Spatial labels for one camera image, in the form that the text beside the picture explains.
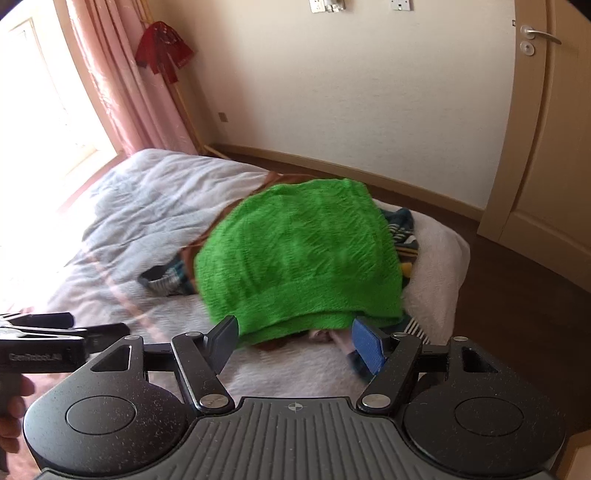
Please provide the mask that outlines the person's left hand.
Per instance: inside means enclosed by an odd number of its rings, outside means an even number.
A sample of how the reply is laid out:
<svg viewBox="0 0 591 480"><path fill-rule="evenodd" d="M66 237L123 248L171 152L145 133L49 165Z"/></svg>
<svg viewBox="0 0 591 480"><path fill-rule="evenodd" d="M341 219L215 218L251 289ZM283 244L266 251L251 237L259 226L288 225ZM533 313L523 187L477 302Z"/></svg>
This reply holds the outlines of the person's left hand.
<svg viewBox="0 0 591 480"><path fill-rule="evenodd" d="M21 419L26 412L24 398L35 393L35 385L29 378L19 375L18 380L19 393L9 399L7 412L1 416L1 449L7 453L17 453L20 449Z"/></svg>

